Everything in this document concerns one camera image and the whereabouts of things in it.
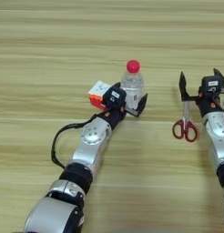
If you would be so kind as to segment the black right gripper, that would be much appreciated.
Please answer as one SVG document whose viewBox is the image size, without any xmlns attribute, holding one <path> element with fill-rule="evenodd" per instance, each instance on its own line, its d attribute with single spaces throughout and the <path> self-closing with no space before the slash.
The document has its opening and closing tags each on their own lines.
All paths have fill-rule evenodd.
<svg viewBox="0 0 224 233">
<path fill-rule="evenodd" d="M 220 104 L 220 94 L 224 94 L 224 75 L 217 69 L 213 69 L 213 87 L 217 90 L 216 92 L 206 92 L 201 87 L 199 93 L 196 96 L 190 96 L 187 92 L 186 86 L 187 81 L 183 72 L 180 73 L 179 78 L 179 90 L 182 101 L 194 101 L 199 108 L 200 114 L 204 117 L 208 113 L 222 112 L 224 108 Z"/>
</svg>

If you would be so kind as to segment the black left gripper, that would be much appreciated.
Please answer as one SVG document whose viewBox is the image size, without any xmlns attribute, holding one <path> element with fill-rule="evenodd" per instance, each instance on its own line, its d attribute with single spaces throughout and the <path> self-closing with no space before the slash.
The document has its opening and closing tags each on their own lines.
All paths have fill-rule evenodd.
<svg viewBox="0 0 224 233">
<path fill-rule="evenodd" d="M 121 83 L 117 82 L 112 87 L 120 88 L 120 86 Z M 137 109 L 129 108 L 127 106 L 121 106 L 120 108 L 114 107 L 107 109 L 104 113 L 100 113 L 99 117 L 107 121 L 111 129 L 114 130 L 117 124 L 125 118 L 126 114 L 130 114 L 133 117 L 139 117 L 146 107 L 147 100 L 148 94 L 145 94 L 138 102 Z"/>
</svg>

